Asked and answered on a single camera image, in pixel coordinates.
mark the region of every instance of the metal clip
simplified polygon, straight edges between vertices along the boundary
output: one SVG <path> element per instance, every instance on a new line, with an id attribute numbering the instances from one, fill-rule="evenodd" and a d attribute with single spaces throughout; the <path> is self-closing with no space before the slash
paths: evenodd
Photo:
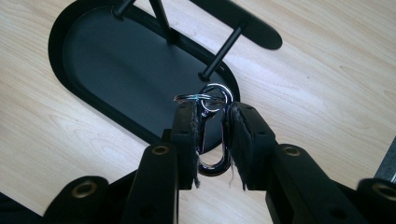
<path id="1" fill-rule="evenodd" d="M 194 101 L 196 104 L 196 114 L 194 115 L 195 120 L 193 123 L 196 125 L 196 128 L 194 128 L 194 140 L 195 149 L 198 154 L 204 153 L 206 122 L 213 118 L 220 110 L 222 111 L 222 158 L 216 164 L 206 164 L 199 161 L 198 172 L 206 176 L 216 176 L 226 172 L 231 165 L 231 154 L 229 151 L 231 144 L 229 108 L 233 102 L 231 91 L 224 85 L 211 83 L 203 87 L 198 94 L 178 95 L 174 100 L 179 102 Z"/>

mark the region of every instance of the black metal rod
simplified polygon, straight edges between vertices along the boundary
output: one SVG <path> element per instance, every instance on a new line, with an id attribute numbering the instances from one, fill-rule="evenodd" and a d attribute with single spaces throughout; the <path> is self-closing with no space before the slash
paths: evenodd
<path id="1" fill-rule="evenodd" d="M 122 18 L 125 11 L 135 2 L 136 0 L 124 0 L 119 6 L 113 7 L 113 15 L 117 18 Z"/>
<path id="2" fill-rule="evenodd" d="M 244 25 L 239 25 L 233 30 L 233 33 L 228 37 L 227 41 L 224 43 L 224 45 L 221 47 L 219 52 L 216 54 L 216 56 L 212 59 L 210 62 L 209 66 L 204 70 L 204 72 L 199 73 L 199 77 L 203 81 L 209 81 L 210 76 L 212 73 L 219 67 L 221 64 L 223 58 L 227 54 L 227 52 L 230 50 L 230 48 L 233 46 L 235 41 L 238 39 L 238 37 L 242 34 L 245 26 Z"/>
<path id="3" fill-rule="evenodd" d="M 155 17 L 158 23 L 163 29 L 163 34 L 165 35 L 168 44 L 171 44 L 174 36 L 171 27 L 169 26 L 168 19 L 166 18 L 165 10 L 163 9 L 163 3 L 161 0 L 149 0 L 151 7 L 154 10 Z"/>

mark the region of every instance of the wooden floor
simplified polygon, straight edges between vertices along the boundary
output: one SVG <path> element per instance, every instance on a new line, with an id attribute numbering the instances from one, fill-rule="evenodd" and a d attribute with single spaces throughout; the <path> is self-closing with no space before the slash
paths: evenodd
<path id="1" fill-rule="evenodd" d="M 396 135 L 396 1 L 234 1 L 284 41 L 271 51 L 240 37 L 230 50 L 242 102 L 330 178 L 355 188 L 372 177 Z M 50 29 L 72 2 L 0 2 L 0 191 L 38 214 L 78 177 L 132 172 L 148 145 L 53 74 Z M 171 26 L 212 52 L 232 31 L 190 1 L 163 3 Z M 271 222 L 265 194 L 242 191 L 237 173 L 201 182 L 181 192 L 180 223 Z"/>

